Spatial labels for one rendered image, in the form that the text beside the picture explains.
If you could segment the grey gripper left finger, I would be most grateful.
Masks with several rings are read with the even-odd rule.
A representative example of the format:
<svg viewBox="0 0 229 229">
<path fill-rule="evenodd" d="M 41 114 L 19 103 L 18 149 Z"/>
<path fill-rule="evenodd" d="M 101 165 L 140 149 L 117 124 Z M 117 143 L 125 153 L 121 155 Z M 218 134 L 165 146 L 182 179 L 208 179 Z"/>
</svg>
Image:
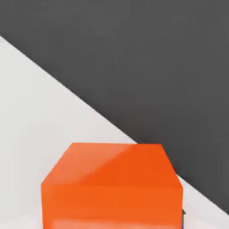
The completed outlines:
<svg viewBox="0 0 229 229">
<path fill-rule="evenodd" d="M 25 215 L 23 217 L 0 224 L 0 229 L 43 229 L 41 215 Z"/>
</svg>

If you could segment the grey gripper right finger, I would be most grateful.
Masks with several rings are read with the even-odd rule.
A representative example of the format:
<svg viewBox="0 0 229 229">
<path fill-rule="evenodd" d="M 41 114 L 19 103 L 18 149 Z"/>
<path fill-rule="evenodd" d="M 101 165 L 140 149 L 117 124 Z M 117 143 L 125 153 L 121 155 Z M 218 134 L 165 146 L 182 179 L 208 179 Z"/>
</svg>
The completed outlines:
<svg viewBox="0 0 229 229">
<path fill-rule="evenodd" d="M 183 198 L 184 229 L 229 229 L 229 216 L 208 199 Z"/>
</svg>

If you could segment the small orange cube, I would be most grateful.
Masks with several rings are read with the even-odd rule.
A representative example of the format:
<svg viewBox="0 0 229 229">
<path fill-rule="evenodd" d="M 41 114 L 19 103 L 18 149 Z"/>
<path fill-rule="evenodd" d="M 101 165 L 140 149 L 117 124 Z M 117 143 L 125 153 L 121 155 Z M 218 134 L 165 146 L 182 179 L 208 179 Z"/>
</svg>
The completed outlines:
<svg viewBox="0 0 229 229">
<path fill-rule="evenodd" d="M 43 229 L 182 229 L 160 144 L 72 143 L 41 183 Z"/>
</svg>

